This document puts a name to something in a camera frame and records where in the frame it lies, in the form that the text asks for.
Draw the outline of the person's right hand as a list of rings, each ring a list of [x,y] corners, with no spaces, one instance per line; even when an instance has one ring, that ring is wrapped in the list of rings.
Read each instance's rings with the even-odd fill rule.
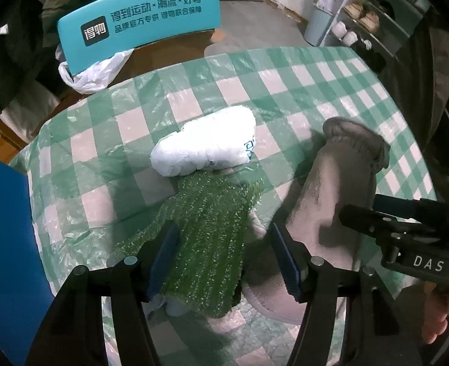
[[[449,294],[440,295],[434,291],[435,288],[435,283],[424,284],[424,324],[421,333],[423,341],[428,345],[447,330],[449,318]]]

